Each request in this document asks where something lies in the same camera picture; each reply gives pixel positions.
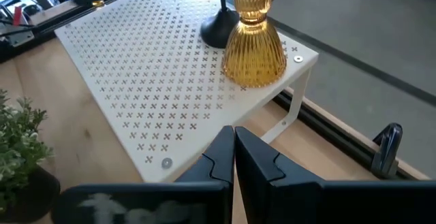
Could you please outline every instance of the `ribbed glass vase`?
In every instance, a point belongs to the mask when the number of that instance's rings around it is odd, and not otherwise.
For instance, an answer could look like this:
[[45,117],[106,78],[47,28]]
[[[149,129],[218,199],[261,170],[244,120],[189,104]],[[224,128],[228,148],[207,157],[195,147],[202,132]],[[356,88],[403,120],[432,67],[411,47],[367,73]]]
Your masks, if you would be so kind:
[[275,28],[266,13],[272,0],[234,0],[240,21],[230,34],[222,68],[241,86],[261,87],[277,81],[286,58]]

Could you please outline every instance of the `screw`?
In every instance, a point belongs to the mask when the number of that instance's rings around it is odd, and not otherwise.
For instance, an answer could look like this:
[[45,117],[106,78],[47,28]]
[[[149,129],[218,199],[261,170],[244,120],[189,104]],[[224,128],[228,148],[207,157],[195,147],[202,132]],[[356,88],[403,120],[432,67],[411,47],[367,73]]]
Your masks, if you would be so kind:
[[300,62],[302,62],[302,57],[301,57],[301,56],[295,56],[295,57],[294,57],[294,61],[295,61],[296,63],[300,63]]
[[172,160],[170,158],[165,158],[162,160],[162,168],[169,169],[172,166]]

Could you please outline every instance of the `black metal rail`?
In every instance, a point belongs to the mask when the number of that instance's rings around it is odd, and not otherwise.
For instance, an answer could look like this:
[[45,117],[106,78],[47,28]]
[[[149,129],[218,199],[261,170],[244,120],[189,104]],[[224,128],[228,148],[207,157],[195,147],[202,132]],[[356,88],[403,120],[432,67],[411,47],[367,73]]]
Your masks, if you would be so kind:
[[[116,0],[105,0],[105,4],[113,3]],[[28,50],[31,50],[34,47],[39,46],[47,42],[48,40],[55,38],[55,29],[62,27],[80,17],[83,17],[91,12],[94,12],[95,8],[90,6],[77,6],[73,9],[70,9],[58,16],[48,19],[41,24],[35,26],[32,30],[34,39],[19,45],[17,47],[8,46],[2,48],[0,46],[0,63],[6,62]]]
[[[292,95],[282,91],[273,101],[288,111]],[[375,137],[374,142],[380,146],[380,150],[375,152],[307,104],[301,105],[298,119],[376,177],[390,180],[416,180],[412,175],[396,167],[398,163],[395,161],[396,151],[403,133],[400,125],[389,124]]]

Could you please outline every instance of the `black plant pot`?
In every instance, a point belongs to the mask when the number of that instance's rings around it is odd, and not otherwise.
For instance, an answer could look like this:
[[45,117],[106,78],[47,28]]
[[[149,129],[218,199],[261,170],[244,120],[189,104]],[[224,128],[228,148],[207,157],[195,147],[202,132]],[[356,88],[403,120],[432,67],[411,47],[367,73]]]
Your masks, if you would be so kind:
[[29,174],[29,184],[16,192],[16,203],[0,214],[0,223],[30,223],[41,219],[54,204],[61,185],[41,167]]

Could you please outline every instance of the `concrete floor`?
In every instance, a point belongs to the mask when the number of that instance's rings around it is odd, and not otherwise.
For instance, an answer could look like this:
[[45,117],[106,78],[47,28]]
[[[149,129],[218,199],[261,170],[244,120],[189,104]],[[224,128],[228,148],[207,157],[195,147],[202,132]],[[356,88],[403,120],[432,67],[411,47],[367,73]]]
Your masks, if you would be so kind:
[[320,53],[307,97],[436,178],[436,0],[274,0],[268,15]]

